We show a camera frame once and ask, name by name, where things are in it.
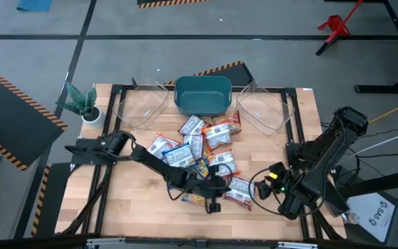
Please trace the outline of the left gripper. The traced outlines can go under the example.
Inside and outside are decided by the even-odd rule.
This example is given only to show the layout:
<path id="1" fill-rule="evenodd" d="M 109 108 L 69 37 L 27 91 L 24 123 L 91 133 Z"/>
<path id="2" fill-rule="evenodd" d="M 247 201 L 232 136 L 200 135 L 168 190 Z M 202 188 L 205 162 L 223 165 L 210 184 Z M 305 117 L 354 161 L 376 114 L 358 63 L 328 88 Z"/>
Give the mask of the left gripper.
<path id="1" fill-rule="evenodd" d="M 213 212 L 217 213 L 221 211 L 220 204 L 216 201 L 216 198 L 221 197 L 225 192 L 228 192 L 231 188 L 229 184 L 223 178 L 211 178 L 200 181 L 198 185 L 197 193 L 205 198 L 213 198 Z M 212 213 L 211 201 L 205 199 L 205 210 L 206 213 Z"/>

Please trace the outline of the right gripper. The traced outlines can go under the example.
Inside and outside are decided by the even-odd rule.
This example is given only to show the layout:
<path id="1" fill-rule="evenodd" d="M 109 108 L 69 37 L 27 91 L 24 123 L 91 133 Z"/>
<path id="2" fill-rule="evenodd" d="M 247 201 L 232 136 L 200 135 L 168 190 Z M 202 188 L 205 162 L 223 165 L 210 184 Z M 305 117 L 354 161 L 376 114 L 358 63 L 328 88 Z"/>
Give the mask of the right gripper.
<path id="1" fill-rule="evenodd" d="M 271 183 L 270 185 L 265 180 L 254 183 L 260 200 L 267 199 L 273 193 L 274 198 L 281 204 L 278 195 L 286 193 L 290 188 L 290 183 L 294 180 L 292 170 L 287 169 L 283 162 L 278 162 L 269 166 L 269 175 L 267 178 Z"/>

